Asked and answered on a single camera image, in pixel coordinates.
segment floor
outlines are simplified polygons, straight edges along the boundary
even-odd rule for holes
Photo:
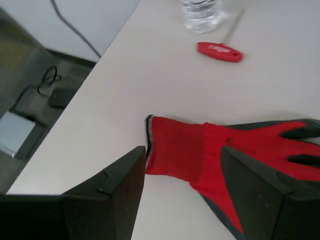
[[[27,86],[41,82],[50,66],[57,67],[62,79],[43,89],[42,92],[48,96],[56,87],[80,88],[92,70],[92,66],[87,64],[53,56],[12,23],[5,13],[0,12],[0,118],[15,104]],[[44,132],[37,137],[32,153],[63,112],[63,109],[49,107],[47,103],[47,98],[40,96],[37,90],[30,89],[15,109],[19,113],[33,116],[46,126]],[[0,193],[8,191],[29,159],[13,158],[0,151]]]

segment white table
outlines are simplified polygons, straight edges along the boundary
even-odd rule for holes
[[[145,143],[144,118],[198,123],[320,119],[320,2],[251,0],[229,43],[241,63],[200,55],[223,30],[185,30],[178,0],[142,0],[9,194],[61,194]],[[231,240],[189,185],[146,176],[133,240]]]

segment black plastic part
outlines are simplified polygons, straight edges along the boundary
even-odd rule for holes
[[[1,195],[1,237],[130,240],[144,179],[145,147],[139,146],[62,195]]]
[[[318,240],[320,190],[231,147],[224,179],[248,240]]]
[[[77,93],[77,89],[73,88],[55,88],[48,100],[48,105],[52,108],[64,109],[71,102]]]

